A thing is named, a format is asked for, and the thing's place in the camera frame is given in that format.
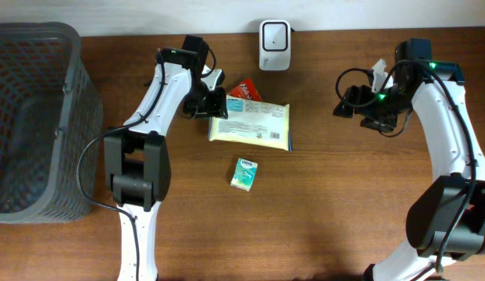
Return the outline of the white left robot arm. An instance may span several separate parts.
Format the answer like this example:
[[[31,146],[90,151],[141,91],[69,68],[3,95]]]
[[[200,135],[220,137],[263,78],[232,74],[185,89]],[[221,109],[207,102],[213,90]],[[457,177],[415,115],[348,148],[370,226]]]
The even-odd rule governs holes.
[[[155,234],[171,182],[166,135],[182,110],[189,119],[227,118],[224,72],[205,63],[213,52],[187,35],[181,48],[163,48],[141,103],[120,128],[105,135],[105,183],[121,226],[120,280],[157,280]]]

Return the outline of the red snack bag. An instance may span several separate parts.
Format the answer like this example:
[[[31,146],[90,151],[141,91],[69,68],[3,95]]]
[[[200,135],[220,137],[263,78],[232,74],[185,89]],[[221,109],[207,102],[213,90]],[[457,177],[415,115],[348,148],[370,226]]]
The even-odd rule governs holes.
[[[229,95],[246,100],[262,101],[251,78],[247,78],[240,82],[235,88],[229,91]]]

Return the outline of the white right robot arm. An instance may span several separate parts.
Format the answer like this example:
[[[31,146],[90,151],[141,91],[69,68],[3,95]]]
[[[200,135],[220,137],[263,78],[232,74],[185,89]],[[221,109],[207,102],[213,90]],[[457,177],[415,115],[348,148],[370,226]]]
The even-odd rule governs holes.
[[[437,61],[427,39],[395,49],[395,64],[378,61],[369,82],[338,93],[335,116],[362,117],[363,127],[397,137],[399,115],[417,115],[430,153],[433,182],[411,206],[406,237],[366,280],[424,280],[446,266],[485,254],[485,156],[465,104],[465,78],[454,62]]]

